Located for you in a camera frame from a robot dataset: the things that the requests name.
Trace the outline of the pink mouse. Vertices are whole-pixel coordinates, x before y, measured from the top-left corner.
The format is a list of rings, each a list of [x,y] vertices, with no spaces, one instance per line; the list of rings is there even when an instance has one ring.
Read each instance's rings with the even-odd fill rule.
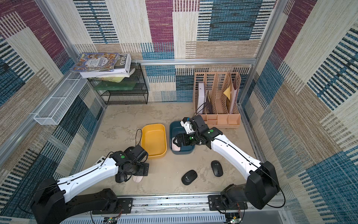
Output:
[[[174,151],[174,152],[179,152],[179,151],[180,151],[180,147],[178,147],[178,146],[175,144],[175,140],[174,140],[174,139],[175,139],[174,137],[171,139],[171,149],[172,149],[172,151]]]
[[[132,180],[136,183],[140,183],[143,180],[143,176],[133,176]]]

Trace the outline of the teal plastic storage box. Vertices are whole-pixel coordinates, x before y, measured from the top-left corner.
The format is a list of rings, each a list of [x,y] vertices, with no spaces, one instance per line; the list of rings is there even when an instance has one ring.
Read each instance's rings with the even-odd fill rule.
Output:
[[[169,147],[171,149],[171,139],[175,137],[179,133],[186,133],[184,128],[181,126],[180,121],[174,121],[169,126],[170,132],[169,132]],[[175,155],[188,155],[193,152],[195,146],[183,146],[181,147],[179,152],[172,151]]]

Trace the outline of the yellow plastic storage box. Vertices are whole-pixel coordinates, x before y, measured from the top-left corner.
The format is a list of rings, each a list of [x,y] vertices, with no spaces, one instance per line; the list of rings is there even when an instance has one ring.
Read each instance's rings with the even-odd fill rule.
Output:
[[[159,159],[167,152],[166,129],[163,124],[150,124],[142,129],[142,148],[148,153],[149,159]]]

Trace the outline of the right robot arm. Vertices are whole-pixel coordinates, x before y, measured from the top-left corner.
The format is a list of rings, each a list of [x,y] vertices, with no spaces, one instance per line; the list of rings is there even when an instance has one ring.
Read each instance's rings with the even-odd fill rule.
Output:
[[[226,209],[240,202],[249,202],[261,210],[280,191],[275,167],[269,161],[261,162],[242,151],[216,127],[209,127],[197,115],[181,122],[184,133],[177,134],[173,144],[181,146],[205,145],[229,161],[245,178],[246,184],[231,184],[221,192],[220,205]]]

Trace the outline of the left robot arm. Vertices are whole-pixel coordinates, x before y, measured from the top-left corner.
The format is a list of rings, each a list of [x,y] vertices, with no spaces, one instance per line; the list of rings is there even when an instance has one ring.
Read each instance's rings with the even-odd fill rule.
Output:
[[[39,183],[31,211],[38,224],[59,224],[65,219],[90,211],[115,213],[120,204],[111,189],[83,195],[89,187],[115,177],[117,183],[124,183],[133,175],[147,176],[149,154],[140,146],[125,151],[109,153],[104,161],[79,173],[55,180],[49,177]]]

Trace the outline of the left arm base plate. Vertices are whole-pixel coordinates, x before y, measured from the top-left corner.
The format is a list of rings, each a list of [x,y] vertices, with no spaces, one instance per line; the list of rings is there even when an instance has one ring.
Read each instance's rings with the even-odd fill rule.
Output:
[[[94,215],[105,215],[105,214],[130,214],[133,204],[133,198],[118,198],[115,203],[111,203],[109,208],[104,210],[93,211]]]

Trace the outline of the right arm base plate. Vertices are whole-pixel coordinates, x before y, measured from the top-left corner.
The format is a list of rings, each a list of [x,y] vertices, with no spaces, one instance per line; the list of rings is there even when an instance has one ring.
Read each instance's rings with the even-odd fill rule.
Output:
[[[248,205],[246,202],[225,203],[220,195],[209,195],[208,205],[210,211],[224,212],[228,210],[243,211],[248,209]]]

